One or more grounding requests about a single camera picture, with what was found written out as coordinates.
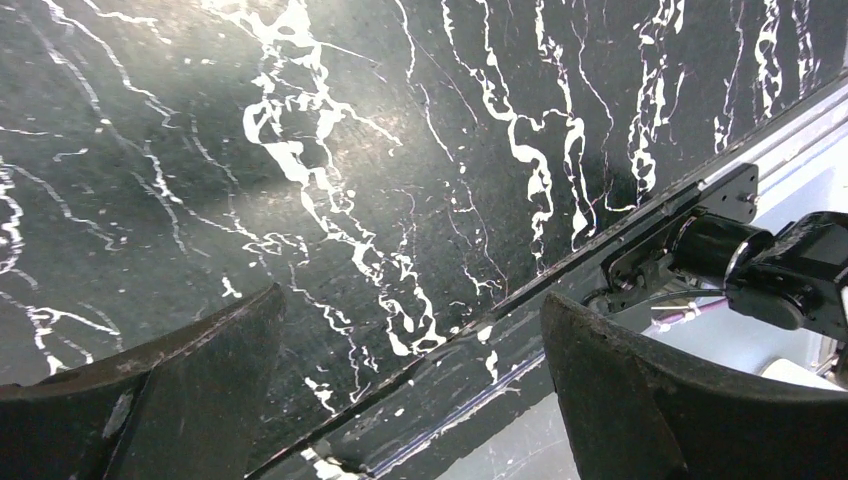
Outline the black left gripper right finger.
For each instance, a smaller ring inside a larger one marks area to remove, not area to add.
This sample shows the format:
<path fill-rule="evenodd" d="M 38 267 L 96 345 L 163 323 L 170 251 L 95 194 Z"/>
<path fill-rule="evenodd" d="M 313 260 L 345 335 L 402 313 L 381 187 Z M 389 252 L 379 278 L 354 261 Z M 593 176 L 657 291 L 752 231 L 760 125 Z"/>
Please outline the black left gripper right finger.
<path fill-rule="evenodd" d="M 544 352 L 583 479 L 843 479 L 847 396 L 733 370 L 557 294 Z"/>

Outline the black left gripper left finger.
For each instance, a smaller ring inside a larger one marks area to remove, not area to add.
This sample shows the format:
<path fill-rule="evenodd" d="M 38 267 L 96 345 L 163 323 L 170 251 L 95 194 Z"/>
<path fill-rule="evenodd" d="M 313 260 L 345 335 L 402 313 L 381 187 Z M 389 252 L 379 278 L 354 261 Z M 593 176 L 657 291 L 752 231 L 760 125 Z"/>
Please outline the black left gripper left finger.
<path fill-rule="evenodd" d="M 5 479 L 241 479 L 285 309 L 268 288 L 156 340 L 1 389 Z"/>

